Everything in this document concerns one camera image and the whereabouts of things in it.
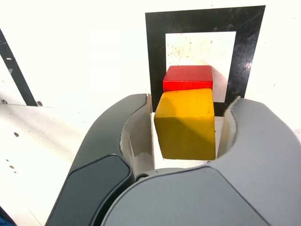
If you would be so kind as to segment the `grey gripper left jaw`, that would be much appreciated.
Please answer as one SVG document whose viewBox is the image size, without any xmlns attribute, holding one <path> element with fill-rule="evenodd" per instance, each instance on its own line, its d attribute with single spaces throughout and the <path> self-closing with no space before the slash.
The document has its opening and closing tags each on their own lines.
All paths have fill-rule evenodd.
<svg viewBox="0 0 301 226">
<path fill-rule="evenodd" d="M 99 226 L 136 177 L 154 170 L 151 96 L 118 101 L 92 124 L 73 160 L 48 226 Z"/>
</svg>

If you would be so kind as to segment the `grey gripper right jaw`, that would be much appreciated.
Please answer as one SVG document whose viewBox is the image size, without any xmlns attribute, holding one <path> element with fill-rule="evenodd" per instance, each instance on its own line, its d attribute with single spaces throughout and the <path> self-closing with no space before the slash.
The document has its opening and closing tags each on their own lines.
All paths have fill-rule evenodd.
<svg viewBox="0 0 301 226">
<path fill-rule="evenodd" d="M 298 226 L 301 145 L 262 103 L 236 98 L 218 158 L 147 177 L 113 203 L 104 226 Z"/>
</svg>

